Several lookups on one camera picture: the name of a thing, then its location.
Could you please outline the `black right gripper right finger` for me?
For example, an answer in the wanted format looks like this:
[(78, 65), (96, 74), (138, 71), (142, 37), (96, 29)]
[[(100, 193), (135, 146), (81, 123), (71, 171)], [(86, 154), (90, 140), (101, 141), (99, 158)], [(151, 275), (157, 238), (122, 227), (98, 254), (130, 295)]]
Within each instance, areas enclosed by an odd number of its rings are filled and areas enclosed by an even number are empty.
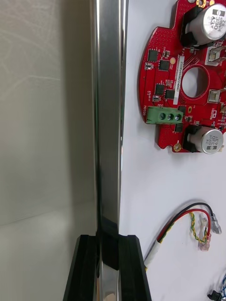
[(139, 239), (119, 236), (119, 300), (150, 301), (151, 294)]

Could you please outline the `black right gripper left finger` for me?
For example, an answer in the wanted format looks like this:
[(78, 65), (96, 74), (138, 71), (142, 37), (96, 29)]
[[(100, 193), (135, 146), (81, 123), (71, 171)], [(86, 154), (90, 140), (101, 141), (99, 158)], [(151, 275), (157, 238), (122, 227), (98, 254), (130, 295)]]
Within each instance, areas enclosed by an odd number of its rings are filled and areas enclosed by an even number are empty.
[(63, 300), (95, 301), (96, 277), (96, 237), (80, 235), (76, 241)]

